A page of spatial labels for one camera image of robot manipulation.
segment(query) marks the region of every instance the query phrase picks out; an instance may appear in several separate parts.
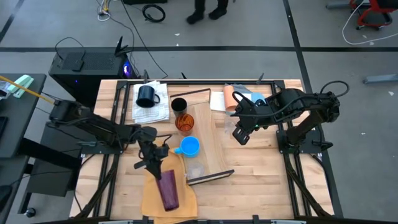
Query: gray floor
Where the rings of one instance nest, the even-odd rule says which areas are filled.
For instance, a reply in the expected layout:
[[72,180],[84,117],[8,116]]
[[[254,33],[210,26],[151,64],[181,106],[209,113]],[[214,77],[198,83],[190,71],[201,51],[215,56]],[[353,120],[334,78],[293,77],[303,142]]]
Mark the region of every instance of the gray floor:
[[[325,9],[326,0],[289,0],[302,47],[350,47],[341,37],[341,28],[349,11]],[[14,10],[17,0],[0,1],[0,28]],[[215,7],[208,1],[207,11]],[[66,36],[77,38],[87,47],[112,47],[120,35],[131,43],[131,33],[113,21],[99,22],[95,0],[25,0],[1,47],[54,47]],[[193,0],[170,0],[163,4],[167,18],[152,24],[141,13],[128,6],[142,38],[151,47],[163,46],[276,46],[292,47],[292,36],[282,1],[240,0],[231,3],[228,14],[218,21],[205,19],[188,26],[184,19],[193,10]],[[111,3],[113,17],[127,26],[128,18],[120,2]],[[383,37],[397,32],[398,22],[382,31],[354,29],[349,23],[346,36],[352,42]],[[356,47],[398,47],[397,38]],[[65,41],[62,47],[78,46]],[[135,46],[142,46],[136,38]],[[269,51],[192,51],[153,52],[159,65],[170,75],[180,78],[302,78],[295,52]],[[0,52],[0,71],[4,73],[46,73],[53,52]],[[334,123],[323,125],[326,139],[335,146],[329,150],[343,213],[347,218],[398,221],[398,152],[395,138],[398,112],[398,86],[362,84],[364,77],[397,72],[398,52],[304,52],[305,64],[314,91],[332,80],[351,85],[341,98],[341,115]],[[163,77],[146,52],[135,52],[136,65],[148,70],[152,78]],[[336,92],[340,87],[331,87]],[[44,91],[73,99],[48,77]],[[45,111],[51,105],[40,100]],[[47,114],[36,110],[26,137],[40,141]],[[67,197],[34,195],[31,207],[38,211],[28,219],[16,214],[27,180],[9,216],[8,223],[36,223],[66,219],[72,203]]]

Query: wooden table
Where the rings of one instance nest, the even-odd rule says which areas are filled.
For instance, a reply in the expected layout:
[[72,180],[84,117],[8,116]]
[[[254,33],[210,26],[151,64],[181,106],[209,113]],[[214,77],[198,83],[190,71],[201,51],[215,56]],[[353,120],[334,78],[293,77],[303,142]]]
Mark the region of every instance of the wooden table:
[[[286,88],[298,88],[302,90],[300,80],[284,80]],[[99,88],[95,113],[110,119],[114,93],[117,80],[103,80]],[[185,93],[188,91],[211,88],[212,91],[222,91],[222,85],[168,85],[169,95]],[[246,88],[253,92],[259,92],[268,97],[271,95],[269,85],[246,85]],[[122,107],[123,93],[119,99],[119,109]],[[202,95],[185,96],[188,104],[198,101],[205,101],[205,93]],[[132,124],[132,90],[129,94],[127,105],[126,124]],[[275,132],[277,126],[270,126],[267,130],[251,134],[250,141],[241,146],[232,137],[233,130],[226,130],[225,113],[212,111],[216,123],[217,134],[222,143],[225,161],[230,169],[235,172],[230,177],[213,180],[211,182],[192,186],[198,200],[199,219],[251,219],[252,215],[259,215],[260,219],[283,219],[293,218],[290,201],[289,188],[285,165],[282,155],[278,151],[278,143]],[[118,110],[116,122],[120,120],[121,110]],[[294,120],[294,125],[299,124],[308,113]],[[177,134],[171,130],[165,122],[149,124],[158,130],[158,134]],[[170,148],[174,146],[172,141],[168,142]],[[133,165],[139,162],[138,144],[130,145],[119,159],[116,187],[114,191],[111,219],[140,220],[140,204],[144,184],[144,169],[135,170]],[[301,154],[303,173],[307,188],[318,201],[318,203],[329,213],[333,208],[328,194],[328,187],[322,167],[309,155]],[[102,155],[94,156],[81,169],[76,187],[77,198],[84,206],[94,194],[98,186],[100,176]],[[301,193],[296,187],[297,200],[300,214],[304,215]],[[101,202],[100,214],[104,213],[105,202]],[[76,202],[73,202],[70,212],[71,216],[79,212]]]

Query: blue cup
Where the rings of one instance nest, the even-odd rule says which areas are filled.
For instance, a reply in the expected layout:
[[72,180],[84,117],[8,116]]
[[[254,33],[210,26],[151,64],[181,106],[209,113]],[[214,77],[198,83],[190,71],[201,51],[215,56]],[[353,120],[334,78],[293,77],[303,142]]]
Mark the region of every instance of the blue cup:
[[193,136],[185,137],[181,146],[174,151],[176,154],[183,154],[185,157],[194,158],[200,152],[199,140]]

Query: tan cloth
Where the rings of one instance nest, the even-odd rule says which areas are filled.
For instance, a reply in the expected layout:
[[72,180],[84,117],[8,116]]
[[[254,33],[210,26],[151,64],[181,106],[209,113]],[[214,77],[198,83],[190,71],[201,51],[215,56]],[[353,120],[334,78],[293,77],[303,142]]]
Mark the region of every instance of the tan cloth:
[[157,188],[155,177],[145,171],[144,196],[141,203],[141,213],[154,217],[155,224],[178,223],[186,220],[197,219],[197,198],[192,188],[187,184],[185,177],[184,161],[182,156],[176,155],[174,150],[169,151],[162,163],[162,172],[174,170],[177,186],[179,207],[166,212],[163,207],[160,192]]

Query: black shoe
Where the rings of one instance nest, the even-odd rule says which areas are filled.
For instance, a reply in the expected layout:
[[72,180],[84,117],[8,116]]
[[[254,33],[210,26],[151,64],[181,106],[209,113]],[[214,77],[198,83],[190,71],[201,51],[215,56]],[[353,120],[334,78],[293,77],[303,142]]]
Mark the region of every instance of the black shoe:
[[187,17],[187,23],[192,25],[198,21],[201,21],[203,18],[203,12],[194,12],[191,16]]
[[209,18],[216,20],[226,14],[226,9],[216,8],[213,12],[209,13]]

